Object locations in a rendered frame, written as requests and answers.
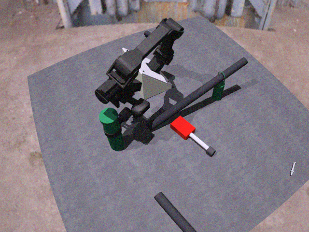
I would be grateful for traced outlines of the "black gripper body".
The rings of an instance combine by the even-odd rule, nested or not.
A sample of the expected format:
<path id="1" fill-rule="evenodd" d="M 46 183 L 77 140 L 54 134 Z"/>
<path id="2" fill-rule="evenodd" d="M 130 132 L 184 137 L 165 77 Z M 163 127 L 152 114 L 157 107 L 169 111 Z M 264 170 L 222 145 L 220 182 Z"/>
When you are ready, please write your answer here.
<path id="1" fill-rule="evenodd" d="M 114 97 L 116 100 L 125 104 L 126 102 L 132 104 L 131 112 L 138 117 L 141 117 L 149 108 L 150 103 L 143 98 L 139 98 L 138 100 L 133 98 L 132 96 L 132 88 L 134 84 L 131 83 L 131 86 L 126 90 L 120 90 L 120 92 Z"/>

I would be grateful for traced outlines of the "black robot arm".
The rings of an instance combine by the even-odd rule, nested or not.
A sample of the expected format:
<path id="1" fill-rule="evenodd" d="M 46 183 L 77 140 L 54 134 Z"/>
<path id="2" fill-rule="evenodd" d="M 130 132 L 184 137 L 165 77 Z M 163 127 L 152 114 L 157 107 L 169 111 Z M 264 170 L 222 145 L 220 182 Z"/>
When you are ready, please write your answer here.
<path id="1" fill-rule="evenodd" d="M 95 90 L 96 97 L 101 103 L 110 102 L 120 90 L 126 90 L 134 84 L 133 92 L 140 91 L 142 82 L 136 77 L 139 75 L 142 61 L 153 52 L 154 57 L 146 63 L 151 71 L 160 74 L 164 65 L 173 60 L 174 41 L 180 38 L 184 28 L 172 18 L 164 18 L 156 29 L 144 39 L 134 50 L 129 50 L 119 56 L 107 71 L 109 79 Z M 160 44 L 162 42 L 162 44 Z M 113 71 L 115 69 L 116 71 Z"/>

